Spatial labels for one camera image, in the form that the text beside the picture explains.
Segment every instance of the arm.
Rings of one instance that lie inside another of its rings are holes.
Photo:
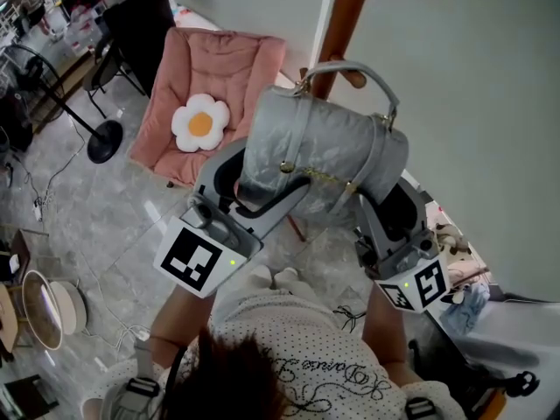
[[[150,331],[153,360],[164,368],[172,363],[180,347],[188,347],[208,323],[214,297],[199,298],[176,286],[156,316]]]
[[[369,295],[366,324],[361,338],[373,350],[396,385],[403,386],[422,380],[406,363],[403,315],[393,308],[376,284]]]

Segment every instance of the flower pillow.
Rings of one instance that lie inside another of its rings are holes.
[[[224,101],[209,94],[194,94],[173,114],[171,132],[177,136],[177,147],[184,152],[216,148],[229,123],[229,109]]]

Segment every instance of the blue cloth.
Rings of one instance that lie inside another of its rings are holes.
[[[482,308],[490,298],[488,285],[481,282],[466,287],[464,293],[463,303],[452,304],[440,317],[444,327],[458,335],[465,335],[474,328]]]

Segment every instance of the fan base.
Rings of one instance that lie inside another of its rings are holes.
[[[87,156],[94,164],[104,164],[118,151],[123,140],[123,126],[114,120],[107,120],[95,128],[104,141],[91,136],[87,142]]]

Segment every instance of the power strip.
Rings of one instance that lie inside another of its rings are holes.
[[[37,220],[37,222],[43,221],[43,207],[37,200],[33,201],[33,213],[35,214],[35,219]]]
[[[95,362],[95,364],[97,364],[97,365],[99,366],[99,369],[100,369],[103,373],[107,372],[107,370],[108,370],[108,369],[107,369],[107,366],[105,365],[105,363],[104,363],[100,358],[98,358],[97,356],[95,356],[94,362]]]
[[[140,340],[143,340],[144,342],[150,338],[150,332],[148,332],[144,329],[139,330],[137,332],[132,332],[132,334],[134,334],[137,338],[139,338]]]

